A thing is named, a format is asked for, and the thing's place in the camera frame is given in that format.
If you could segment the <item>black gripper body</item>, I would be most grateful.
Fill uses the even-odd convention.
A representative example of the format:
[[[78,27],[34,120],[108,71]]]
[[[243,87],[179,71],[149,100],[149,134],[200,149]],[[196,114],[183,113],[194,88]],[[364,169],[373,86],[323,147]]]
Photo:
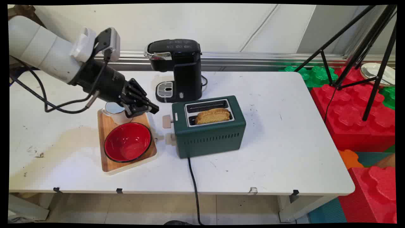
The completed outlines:
[[[79,71],[68,84],[73,86],[79,85],[84,92],[89,93],[103,66],[104,63],[94,59],[87,61],[82,64]],[[129,95],[130,93],[134,94],[134,92],[127,85],[135,87],[133,83],[126,80],[123,74],[106,66],[101,73],[95,90],[100,91],[98,97],[105,102],[132,105],[136,103],[136,100]]]

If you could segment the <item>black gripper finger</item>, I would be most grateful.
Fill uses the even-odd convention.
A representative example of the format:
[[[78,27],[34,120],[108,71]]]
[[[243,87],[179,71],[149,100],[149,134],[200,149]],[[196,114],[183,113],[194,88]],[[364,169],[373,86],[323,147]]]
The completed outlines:
[[[147,93],[140,86],[140,84],[135,79],[132,78],[127,83],[127,96],[133,97],[133,98],[141,98],[141,97],[146,97]],[[150,107],[152,108],[152,110],[149,112],[152,114],[156,114],[159,111],[159,107],[157,105],[153,104],[151,101],[150,101]]]
[[[127,118],[137,117],[152,110],[150,100],[146,97],[133,98],[126,95],[119,96],[120,105],[124,107]]]

